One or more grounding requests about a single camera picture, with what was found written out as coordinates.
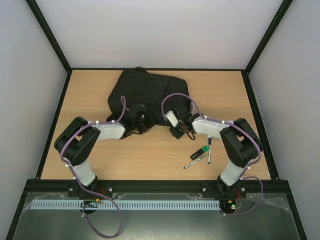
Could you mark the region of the black student bag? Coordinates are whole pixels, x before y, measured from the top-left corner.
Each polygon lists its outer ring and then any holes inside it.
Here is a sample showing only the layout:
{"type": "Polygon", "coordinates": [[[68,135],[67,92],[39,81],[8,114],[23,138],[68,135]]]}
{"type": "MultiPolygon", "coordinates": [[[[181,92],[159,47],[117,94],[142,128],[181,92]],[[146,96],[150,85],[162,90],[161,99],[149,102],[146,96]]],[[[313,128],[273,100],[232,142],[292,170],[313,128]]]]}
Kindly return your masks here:
{"type": "Polygon", "coordinates": [[[124,70],[107,99],[111,111],[107,120],[120,117],[123,111],[121,96],[124,96],[127,109],[133,105],[143,105],[155,124],[165,126],[161,109],[167,113],[179,104],[183,104],[187,110],[191,109],[191,101],[179,93],[189,95],[188,84],[181,78],[150,73],[141,67],[124,70]],[[170,94],[176,95],[162,103],[170,94]]]}

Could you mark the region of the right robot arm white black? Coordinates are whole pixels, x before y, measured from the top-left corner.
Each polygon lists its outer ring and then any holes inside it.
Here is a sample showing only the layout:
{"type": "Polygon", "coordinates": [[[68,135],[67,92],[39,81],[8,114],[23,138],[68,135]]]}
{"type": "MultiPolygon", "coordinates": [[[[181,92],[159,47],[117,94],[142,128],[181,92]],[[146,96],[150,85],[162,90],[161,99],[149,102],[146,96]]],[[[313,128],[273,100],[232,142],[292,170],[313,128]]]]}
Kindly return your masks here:
{"type": "Polygon", "coordinates": [[[213,119],[202,113],[192,114],[182,105],[163,116],[170,122],[170,132],[177,139],[191,133],[222,140],[228,164],[218,176],[216,188],[223,196],[233,193],[245,171],[262,157],[263,144],[244,118],[235,121],[213,119]]]}

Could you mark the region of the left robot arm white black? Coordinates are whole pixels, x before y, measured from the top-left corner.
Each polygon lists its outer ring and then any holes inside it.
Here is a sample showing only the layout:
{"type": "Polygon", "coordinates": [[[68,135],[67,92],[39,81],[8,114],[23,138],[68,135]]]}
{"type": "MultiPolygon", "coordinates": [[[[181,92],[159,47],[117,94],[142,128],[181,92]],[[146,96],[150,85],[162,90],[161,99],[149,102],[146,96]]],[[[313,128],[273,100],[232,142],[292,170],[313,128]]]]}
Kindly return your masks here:
{"type": "Polygon", "coordinates": [[[135,131],[142,135],[154,124],[149,109],[137,103],[112,113],[106,122],[87,121],[78,116],[55,140],[54,148],[74,177],[88,187],[97,179],[88,160],[97,141],[125,139],[135,131]]]}

